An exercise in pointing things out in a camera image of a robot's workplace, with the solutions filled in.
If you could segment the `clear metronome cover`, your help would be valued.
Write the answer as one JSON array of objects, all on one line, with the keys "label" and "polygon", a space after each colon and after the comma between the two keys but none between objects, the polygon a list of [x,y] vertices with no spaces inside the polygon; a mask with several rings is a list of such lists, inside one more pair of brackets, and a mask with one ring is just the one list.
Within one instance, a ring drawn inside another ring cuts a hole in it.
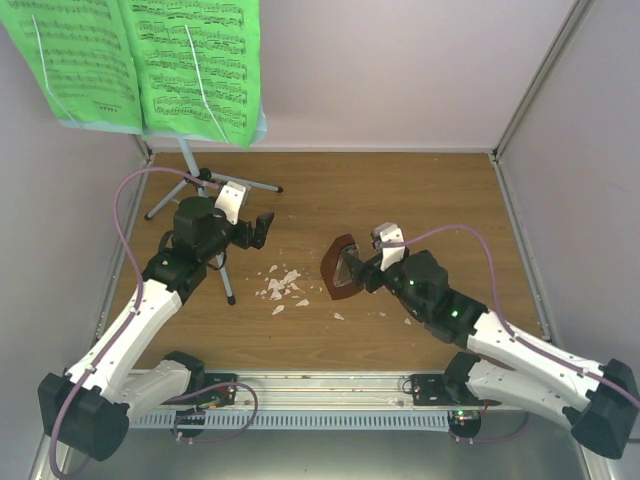
[{"label": "clear metronome cover", "polygon": [[339,253],[333,275],[333,285],[341,288],[353,283],[352,271],[347,257],[359,258],[359,249],[355,243],[344,246]]}]

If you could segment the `wooden metronome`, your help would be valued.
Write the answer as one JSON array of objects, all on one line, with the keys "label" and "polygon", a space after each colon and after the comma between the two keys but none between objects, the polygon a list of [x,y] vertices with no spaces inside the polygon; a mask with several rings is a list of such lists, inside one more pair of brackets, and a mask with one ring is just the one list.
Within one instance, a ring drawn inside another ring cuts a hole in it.
[{"label": "wooden metronome", "polygon": [[363,290],[359,280],[362,265],[359,248],[351,234],[333,241],[320,265],[321,277],[333,301],[353,297]]}]

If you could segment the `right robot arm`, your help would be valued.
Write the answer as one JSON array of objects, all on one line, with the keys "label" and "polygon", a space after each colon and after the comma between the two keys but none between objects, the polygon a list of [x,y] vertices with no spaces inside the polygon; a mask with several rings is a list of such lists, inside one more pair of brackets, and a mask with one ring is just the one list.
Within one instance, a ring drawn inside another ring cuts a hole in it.
[{"label": "right robot arm", "polygon": [[436,338],[461,348],[447,367],[444,396],[516,406],[566,429],[590,451],[618,460],[639,414],[631,368],[581,358],[536,338],[450,287],[447,271],[427,250],[387,249],[362,261],[341,259],[357,290],[384,287]]}]

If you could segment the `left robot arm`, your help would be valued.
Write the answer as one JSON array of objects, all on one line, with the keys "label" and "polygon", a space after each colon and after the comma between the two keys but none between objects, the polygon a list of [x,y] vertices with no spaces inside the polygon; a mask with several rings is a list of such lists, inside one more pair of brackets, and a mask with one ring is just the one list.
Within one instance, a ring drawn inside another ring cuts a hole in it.
[{"label": "left robot arm", "polygon": [[174,351],[146,374],[130,371],[162,326],[207,276],[210,261],[231,245],[260,249],[274,220],[239,217],[233,199],[188,197],[173,227],[149,260],[128,305],[102,338],[64,374],[48,374],[38,387],[43,427],[52,441],[92,460],[111,457],[132,421],[164,403],[193,404],[203,398],[206,375],[195,357]]}]

